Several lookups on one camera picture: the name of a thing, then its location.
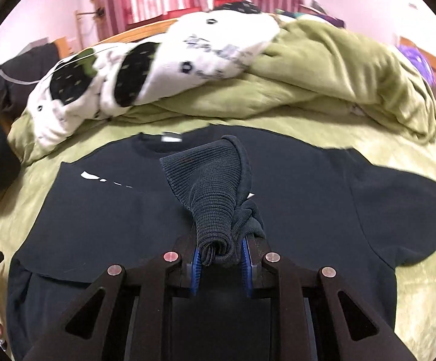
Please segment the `green blanket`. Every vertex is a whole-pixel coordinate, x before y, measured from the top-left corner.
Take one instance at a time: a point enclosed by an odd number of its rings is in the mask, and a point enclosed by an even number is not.
[[[355,103],[368,116],[350,114]],[[33,226],[61,162],[139,132],[185,132],[207,124],[267,129],[320,147],[353,147],[373,164],[436,181],[436,142],[429,142],[436,135],[436,108],[418,72],[384,45],[321,23],[292,22],[241,76],[134,107],[112,121],[87,121],[51,154],[34,143],[29,114],[16,121],[9,140],[23,168],[0,198],[1,316],[10,258]],[[396,333],[420,361],[432,360],[436,252],[396,273]]]

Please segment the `triangular cutout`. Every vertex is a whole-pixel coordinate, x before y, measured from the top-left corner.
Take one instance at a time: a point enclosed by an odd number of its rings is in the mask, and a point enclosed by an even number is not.
[[[104,289],[99,289],[69,321],[66,325],[66,332],[83,339],[90,339],[98,319],[104,295],[106,295]]]
[[[343,291],[338,293],[340,305],[349,328],[350,337],[354,341],[377,335],[378,329],[364,312],[353,302],[353,300]]]

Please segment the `purple object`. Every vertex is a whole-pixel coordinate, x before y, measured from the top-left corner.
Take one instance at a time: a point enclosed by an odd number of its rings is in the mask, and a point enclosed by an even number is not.
[[[434,72],[432,71],[432,68],[426,58],[421,54],[421,52],[419,52],[419,50],[417,50],[417,48],[400,45],[398,49],[402,54],[405,55],[405,57],[407,57],[412,65],[415,66],[415,68],[430,86],[435,85]]]

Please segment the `metal screw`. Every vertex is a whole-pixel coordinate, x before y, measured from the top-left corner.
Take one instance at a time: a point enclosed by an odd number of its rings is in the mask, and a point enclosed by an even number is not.
[[[121,274],[121,271],[123,271],[123,269],[121,269],[120,265],[112,265],[108,267],[109,275],[118,275]]]
[[[267,255],[265,255],[265,259],[268,260],[268,262],[278,262],[280,260],[280,255],[278,255],[276,252],[269,252]]]
[[[166,262],[174,262],[179,257],[178,253],[174,251],[169,251],[166,254],[163,255],[163,259],[166,260]]]
[[[333,278],[337,275],[337,272],[335,271],[335,269],[333,267],[324,267],[322,269],[322,274],[328,278]]]

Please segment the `white blanket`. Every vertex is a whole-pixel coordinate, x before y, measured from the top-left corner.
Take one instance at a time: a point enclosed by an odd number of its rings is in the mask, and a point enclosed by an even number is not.
[[[60,61],[29,95],[40,145],[52,150],[85,119],[124,114],[243,72],[279,32],[267,14],[231,10],[182,16],[166,34],[108,43]]]

